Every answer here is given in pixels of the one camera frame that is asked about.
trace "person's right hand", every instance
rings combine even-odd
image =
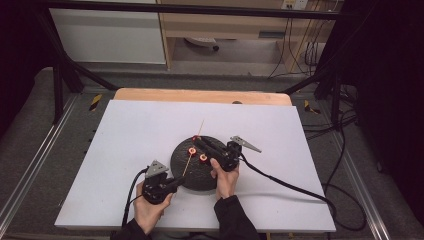
[[[211,165],[213,170],[211,175],[213,178],[218,176],[218,184],[216,187],[216,200],[220,198],[228,198],[234,195],[236,188],[237,179],[239,176],[239,166],[232,170],[231,172],[226,172],[221,168],[218,161],[214,158],[211,159]]]

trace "person's left hand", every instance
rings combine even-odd
[[[144,181],[137,184],[136,196],[140,196],[143,192],[143,183]],[[153,230],[156,223],[163,215],[165,208],[171,204],[171,198],[172,193],[168,194],[165,200],[158,205],[149,203],[143,196],[134,200],[134,219],[146,235]]]

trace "hand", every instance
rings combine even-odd
[[[137,184],[137,195],[140,196],[143,190],[143,182]],[[172,193],[166,196],[165,200],[158,205],[149,203],[143,196],[134,200],[134,218],[138,225],[148,235],[160,217],[163,215],[165,208],[171,204]]]
[[[211,159],[213,170],[211,175],[213,178],[218,176],[218,185],[216,187],[216,200],[220,198],[228,198],[234,195],[237,179],[239,176],[239,165],[231,172],[226,172],[221,168],[216,159]]]

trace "white panel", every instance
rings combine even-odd
[[[175,147],[197,134],[203,120],[201,135],[224,143],[239,135],[263,150],[243,150],[251,164],[323,195],[295,107],[114,100],[109,102],[55,225],[71,229],[120,226],[137,172],[154,159],[170,166]],[[236,194],[260,231],[335,231],[325,203],[282,187],[244,163]],[[215,201],[213,192],[193,193],[180,187],[157,227],[216,230]]]
[[[51,14],[66,52],[75,61],[165,63],[157,13],[51,9]]]

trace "black sleeve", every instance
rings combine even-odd
[[[135,219],[131,220],[124,228],[110,238],[111,240],[151,240],[144,234]]]
[[[244,213],[237,196],[219,199],[214,209],[221,240],[259,240],[256,228]]]

